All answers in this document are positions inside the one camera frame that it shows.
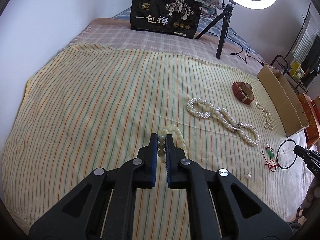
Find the pink plaid blanket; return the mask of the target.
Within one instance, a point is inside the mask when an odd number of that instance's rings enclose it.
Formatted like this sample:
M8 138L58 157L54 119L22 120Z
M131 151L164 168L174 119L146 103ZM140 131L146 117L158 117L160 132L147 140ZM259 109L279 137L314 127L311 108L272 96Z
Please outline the pink plaid blanket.
M84 42L103 44L119 49L145 49L195 57L209 62L217 62L257 75L263 67L253 58L244 61L231 53L239 48L225 43L221 57L217 59L216 49L219 39L204 35L199 40L191 40L174 35L136 31L130 29L130 22L112 18L97 18L86 29L73 38L70 44Z

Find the brown leather wristwatch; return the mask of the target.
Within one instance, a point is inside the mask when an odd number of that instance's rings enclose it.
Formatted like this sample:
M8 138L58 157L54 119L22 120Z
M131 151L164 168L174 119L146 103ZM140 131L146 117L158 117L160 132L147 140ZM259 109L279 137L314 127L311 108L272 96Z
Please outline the brown leather wristwatch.
M245 82L234 82L232 90L235 97L242 103L250 105L254 101L252 86Z

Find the black tripod stand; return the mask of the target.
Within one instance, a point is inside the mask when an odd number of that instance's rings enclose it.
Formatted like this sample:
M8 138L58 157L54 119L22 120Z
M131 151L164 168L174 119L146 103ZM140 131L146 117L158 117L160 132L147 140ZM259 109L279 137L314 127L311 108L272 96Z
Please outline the black tripod stand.
M219 43L217 46L217 51L216 51L216 55L215 57L219 60L221 57L221 53L223 50L223 46L225 44L225 39L227 36L227 30L228 30L228 26L229 26L229 20L232 16L232 12L233 12L233 5L231 4L227 4L224 6L223 8L223 12L221 12L221 14L219 14L218 16L216 16L216 18L214 18L212 20L212 22L210 22L210 24L208 24L196 37L195 39L198 40L199 38L201 38L206 32L208 32L214 25L216 25L220 20L223 20L222 23L222 28L221 28L221 33L220 33L220 39L219 39Z

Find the orange cloth covered table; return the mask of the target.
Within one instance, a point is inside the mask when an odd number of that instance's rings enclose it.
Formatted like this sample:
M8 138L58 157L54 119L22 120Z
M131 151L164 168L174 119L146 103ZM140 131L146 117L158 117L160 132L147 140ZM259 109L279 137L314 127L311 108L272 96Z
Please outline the orange cloth covered table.
M309 122L309 126L304 132L306 135L307 148L310 149L311 146L319 141L319 118L313 106L313 100L311 100L308 95L302 93L298 95L298 98Z

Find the yellow crate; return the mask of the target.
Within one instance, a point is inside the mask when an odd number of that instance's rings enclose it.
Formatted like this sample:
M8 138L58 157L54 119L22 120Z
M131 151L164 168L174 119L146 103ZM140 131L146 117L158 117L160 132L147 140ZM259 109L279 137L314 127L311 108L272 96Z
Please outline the yellow crate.
M291 64L290 75L293 79L299 81L304 76L304 71L302 70L300 64L295 60Z

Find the cardboard box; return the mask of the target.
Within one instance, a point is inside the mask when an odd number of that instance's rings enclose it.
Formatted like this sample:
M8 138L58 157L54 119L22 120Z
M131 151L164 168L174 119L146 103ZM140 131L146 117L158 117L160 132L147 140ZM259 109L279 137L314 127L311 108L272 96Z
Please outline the cardboard box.
M263 66L257 77L278 112L286 136L290 137L308 128L309 122L303 106L286 77L269 65Z

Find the black snack bag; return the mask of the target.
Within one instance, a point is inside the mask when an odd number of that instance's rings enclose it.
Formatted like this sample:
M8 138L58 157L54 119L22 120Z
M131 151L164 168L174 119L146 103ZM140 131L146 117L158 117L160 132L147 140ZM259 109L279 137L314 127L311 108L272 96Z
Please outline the black snack bag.
M197 31L202 3L194 0L132 0L131 29L192 39Z

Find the black clothes rack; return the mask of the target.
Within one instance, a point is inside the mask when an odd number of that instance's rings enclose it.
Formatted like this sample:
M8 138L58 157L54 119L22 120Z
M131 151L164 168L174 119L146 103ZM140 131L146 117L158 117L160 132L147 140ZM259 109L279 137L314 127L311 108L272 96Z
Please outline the black clothes rack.
M277 55L271 66L281 68L290 85L299 93L307 93L319 75L319 26L310 9L291 48L286 55Z

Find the pearl earring near left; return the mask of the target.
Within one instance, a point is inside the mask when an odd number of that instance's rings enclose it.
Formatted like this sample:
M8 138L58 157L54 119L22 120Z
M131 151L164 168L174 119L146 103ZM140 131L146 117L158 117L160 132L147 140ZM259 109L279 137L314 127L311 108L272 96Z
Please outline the pearl earring near left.
M252 178L252 172L249 171L248 174L246 174L246 179L251 179Z

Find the striped hanging towel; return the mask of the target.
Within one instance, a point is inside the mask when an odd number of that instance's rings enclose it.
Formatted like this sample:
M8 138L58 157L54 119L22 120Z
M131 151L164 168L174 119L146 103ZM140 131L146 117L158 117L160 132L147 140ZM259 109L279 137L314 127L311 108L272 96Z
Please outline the striped hanging towel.
M293 58L301 64L307 57L319 32L319 26L308 12L298 38L291 49Z

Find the yellow striped cloth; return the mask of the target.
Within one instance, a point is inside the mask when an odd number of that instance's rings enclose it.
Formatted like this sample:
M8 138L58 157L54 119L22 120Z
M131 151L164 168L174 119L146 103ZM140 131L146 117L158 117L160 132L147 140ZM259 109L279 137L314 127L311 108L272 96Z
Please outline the yellow striped cloth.
M252 86L250 105L233 93L239 81ZM282 219L296 213L313 179L293 153L305 135L286 142L256 75L186 55L80 42L28 80L3 153L9 213L28 231L95 168L120 167L168 125L180 129L191 160L230 170Z

